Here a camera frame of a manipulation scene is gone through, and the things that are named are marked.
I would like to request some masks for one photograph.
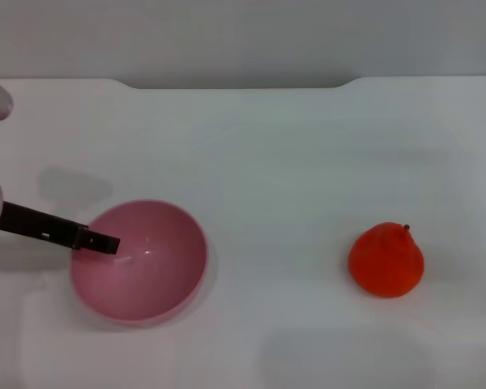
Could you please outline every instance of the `white table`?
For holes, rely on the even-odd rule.
[[[194,303],[147,330],[76,303],[69,252],[0,233],[0,387],[486,388],[486,77],[314,90],[3,80],[8,201],[88,222],[165,199],[207,232]],[[409,295],[363,294],[357,235],[409,224]]]

